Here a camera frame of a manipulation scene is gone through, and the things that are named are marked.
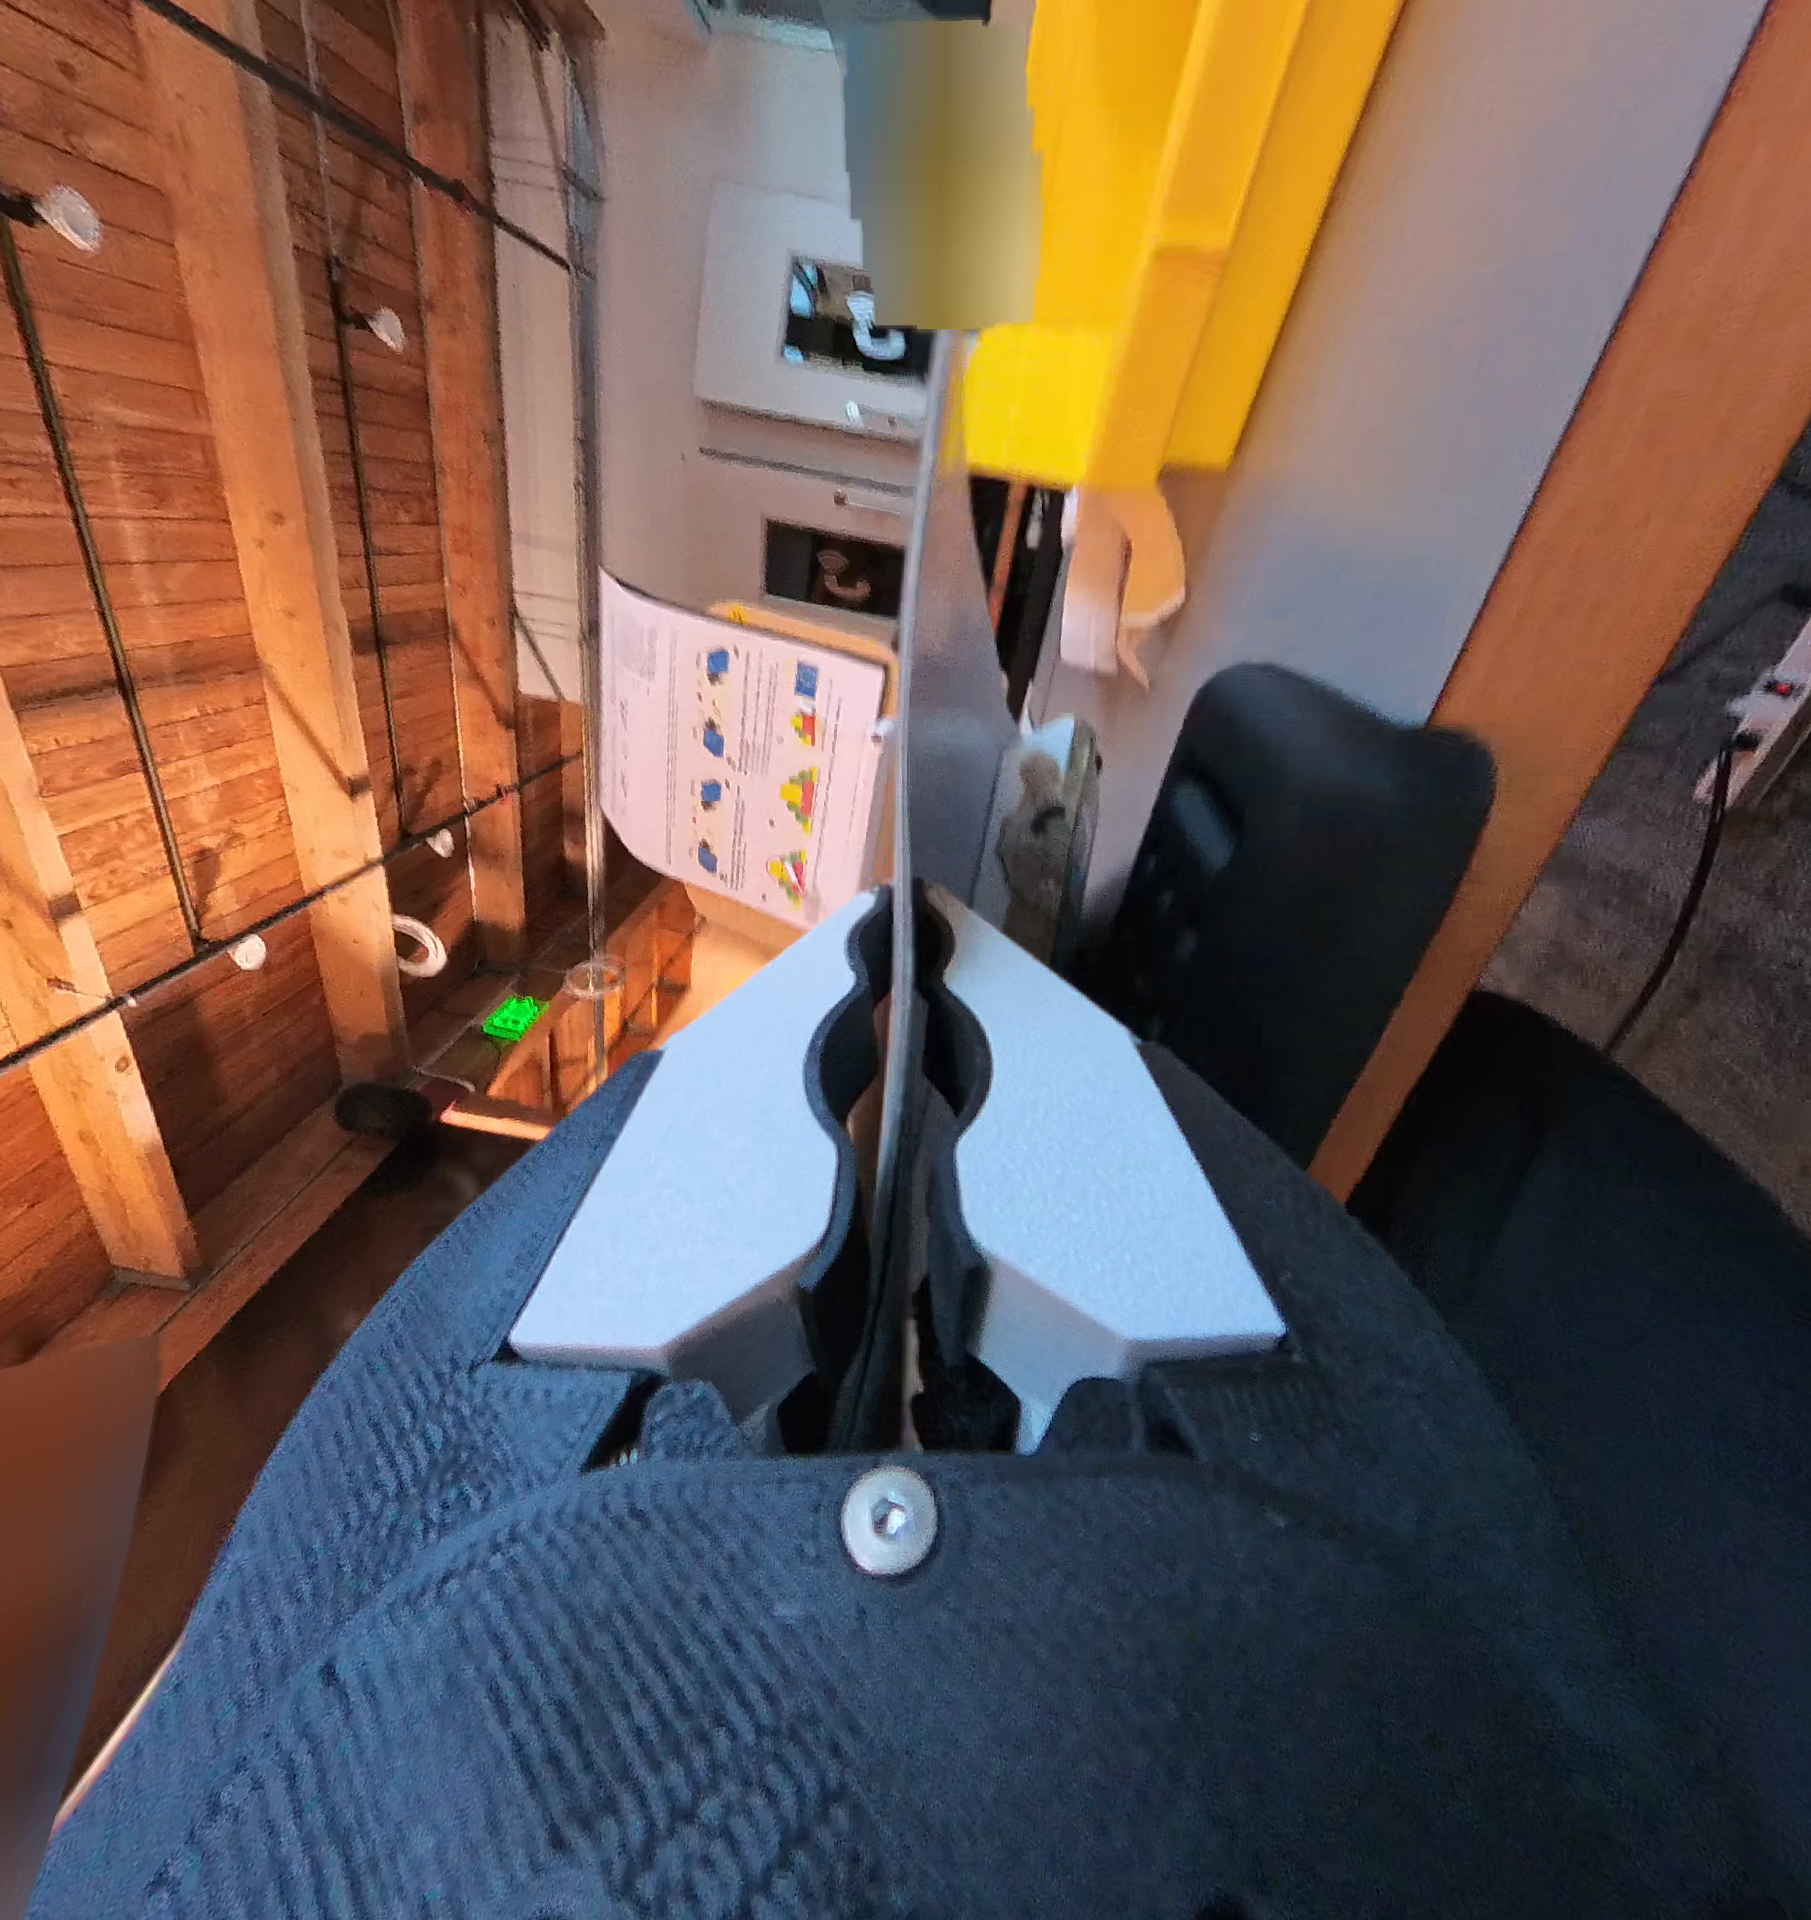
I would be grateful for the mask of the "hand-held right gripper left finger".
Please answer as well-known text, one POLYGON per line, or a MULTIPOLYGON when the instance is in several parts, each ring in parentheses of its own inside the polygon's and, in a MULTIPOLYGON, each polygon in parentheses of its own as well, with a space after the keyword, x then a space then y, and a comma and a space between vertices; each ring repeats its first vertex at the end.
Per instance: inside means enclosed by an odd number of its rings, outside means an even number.
POLYGON ((867 1339, 890 990, 870 890, 659 1048, 510 1354, 708 1384, 824 1453, 867 1339))

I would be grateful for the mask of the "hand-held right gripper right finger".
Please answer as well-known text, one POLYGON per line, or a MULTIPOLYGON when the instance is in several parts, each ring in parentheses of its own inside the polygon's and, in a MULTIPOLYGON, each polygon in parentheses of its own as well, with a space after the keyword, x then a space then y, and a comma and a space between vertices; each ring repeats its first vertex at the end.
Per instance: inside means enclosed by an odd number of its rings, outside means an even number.
POLYGON ((959 1261, 950 1322, 1011 1392, 1014 1451, 1084 1379, 1273 1354, 1285 1322, 1132 1035, 940 885, 920 903, 958 1120, 933 1176, 959 1261))

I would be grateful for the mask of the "instruction booklet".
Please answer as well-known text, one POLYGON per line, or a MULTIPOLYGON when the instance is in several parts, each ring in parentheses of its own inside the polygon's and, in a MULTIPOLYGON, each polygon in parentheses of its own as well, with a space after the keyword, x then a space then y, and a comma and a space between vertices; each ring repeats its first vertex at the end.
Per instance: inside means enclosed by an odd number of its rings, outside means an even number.
POLYGON ((966 468, 964 333, 934 336, 898 626, 894 748, 894 976, 886 999, 872 1303, 837 1410, 834 1443, 889 1453, 908 1428, 933 1102, 931 987, 940 933, 920 932, 933 888, 971 899, 999 766, 1016 726, 1002 682, 966 468))

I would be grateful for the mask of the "white paper packet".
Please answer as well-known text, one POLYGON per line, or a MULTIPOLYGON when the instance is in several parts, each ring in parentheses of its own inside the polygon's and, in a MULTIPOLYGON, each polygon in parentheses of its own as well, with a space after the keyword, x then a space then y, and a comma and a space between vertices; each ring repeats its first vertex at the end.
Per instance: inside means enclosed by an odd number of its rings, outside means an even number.
POLYGON ((1172 508, 1145 490, 1075 489, 1065 508, 1062 664, 1151 688, 1145 643, 1184 608, 1185 554, 1172 508))

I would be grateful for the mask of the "white power strip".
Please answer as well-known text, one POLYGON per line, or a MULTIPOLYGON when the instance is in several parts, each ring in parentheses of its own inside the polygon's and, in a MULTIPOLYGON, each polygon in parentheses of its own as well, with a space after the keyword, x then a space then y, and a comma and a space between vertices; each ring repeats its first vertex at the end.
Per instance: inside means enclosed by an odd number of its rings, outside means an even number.
POLYGON ((1785 584, 1767 601, 1798 612, 1803 622, 1781 658, 1726 702, 1733 746, 1728 807, 1761 804, 1811 740, 1811 584, 1785 584))

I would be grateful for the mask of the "yellow plastic bin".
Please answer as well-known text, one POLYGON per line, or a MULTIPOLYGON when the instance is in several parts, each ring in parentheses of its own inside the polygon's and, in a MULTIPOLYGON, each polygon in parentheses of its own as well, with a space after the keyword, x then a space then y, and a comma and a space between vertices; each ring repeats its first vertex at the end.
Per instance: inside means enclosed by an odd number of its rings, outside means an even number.
POLYGON ((1035 7, 1035 313, 971 354, 973 468, 1098 493, 1229 468, 1400 12, 1035 7))

